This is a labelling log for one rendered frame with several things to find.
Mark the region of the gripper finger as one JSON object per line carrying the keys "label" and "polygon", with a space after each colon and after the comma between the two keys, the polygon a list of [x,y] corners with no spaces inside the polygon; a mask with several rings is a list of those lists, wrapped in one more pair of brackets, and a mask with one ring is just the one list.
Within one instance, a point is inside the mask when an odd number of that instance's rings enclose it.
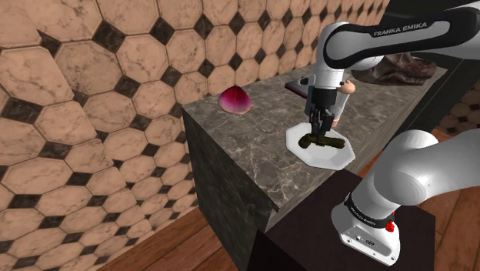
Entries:
{"label": "gripper finger", "polygon": [[318,140],[322,140],[325,137],[326,132],[331,129],[335,115],[327,109],[321,109],[319,112],[319,118],[321,123],[318,128]]}
{"label": "gripper finger", "polygon": [[318,135],[319,131],[319,117],[318,117],[318,110],[316,108],[310,108],[309,112],[309,122],[311,124],[311,134]]}

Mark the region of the dark olive elongated vegetable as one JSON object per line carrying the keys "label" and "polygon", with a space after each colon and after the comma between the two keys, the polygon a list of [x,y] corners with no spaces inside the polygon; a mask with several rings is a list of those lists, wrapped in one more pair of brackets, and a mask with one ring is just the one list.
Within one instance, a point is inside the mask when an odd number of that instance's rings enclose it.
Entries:
{"label": "dark olive elongated vegetable", "polygon": [[317,146],[330,146],[337,149],[343,149],[345,147],[345,140],[328,137],[328,136],[318,137],[315,134],[307,133],[304,136],[302,136],[298,141],[298,145],[303,149],[307,149],[311,144],[315,144]]}

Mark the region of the dark maroon tablet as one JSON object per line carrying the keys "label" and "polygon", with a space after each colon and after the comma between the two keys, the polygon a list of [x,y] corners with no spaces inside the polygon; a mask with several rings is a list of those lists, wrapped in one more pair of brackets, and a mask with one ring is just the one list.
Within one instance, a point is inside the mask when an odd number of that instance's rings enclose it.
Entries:
{"label": "dark maroon tablet", "polygon": [[306,99],[308,96],[309,78],[296,79],[285,83],[285,88]]}

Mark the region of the white octagonal plate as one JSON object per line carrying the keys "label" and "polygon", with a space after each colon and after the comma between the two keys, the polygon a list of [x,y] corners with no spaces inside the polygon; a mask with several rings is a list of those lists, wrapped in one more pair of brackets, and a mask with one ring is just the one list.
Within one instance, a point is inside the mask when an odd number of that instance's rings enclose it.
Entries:
{"label": "white octagonal plate", "polygon": [[286,148],[306,165],[322,169],[341,170],[355,159],[349,140],[335,130],[326,132],[326,136],[343,139],[345,146],[341,149],[332,146],[317,146],[312,143],[303,149],[298,144],[300,138],[311,131],[311,126],[303,122],[286,131]]}

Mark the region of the brown crumpled lump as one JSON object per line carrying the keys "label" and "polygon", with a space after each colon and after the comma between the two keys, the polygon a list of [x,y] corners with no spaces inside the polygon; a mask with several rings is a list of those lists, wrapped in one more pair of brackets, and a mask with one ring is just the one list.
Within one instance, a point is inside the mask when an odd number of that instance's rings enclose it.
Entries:
{"label": "brown crumpled lump", "polygon": [[410,53],[398,53],[386,55],[368,70],[352,70],[352,76],[375,85],[423,85],[436,69],[437,65],[432,61],[413,58]]}

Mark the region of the pink red dome-shaped fruit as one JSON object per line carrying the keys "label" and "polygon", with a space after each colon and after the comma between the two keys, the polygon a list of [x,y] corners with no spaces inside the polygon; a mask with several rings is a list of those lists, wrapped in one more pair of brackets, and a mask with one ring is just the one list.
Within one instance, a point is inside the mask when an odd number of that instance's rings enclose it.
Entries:
{"label": "pink red dome-shaped fruit", "polygon": [[234,85],[220,94],[218,106],[227,113],[241,115],[250,111],[252,102],[241,87]]}

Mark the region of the dark robot stand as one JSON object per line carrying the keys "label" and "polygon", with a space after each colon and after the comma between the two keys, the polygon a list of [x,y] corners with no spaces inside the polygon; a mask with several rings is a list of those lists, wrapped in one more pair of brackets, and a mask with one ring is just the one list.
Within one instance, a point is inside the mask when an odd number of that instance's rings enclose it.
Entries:
{"label": "dark robot stand", "polygon": [[435,217],[416,206],[395,212],[401,252],[394,265],[342,243],[331,211],[361,180],[337,171],[267,233],[258,232],[247,271],[434,271]]}

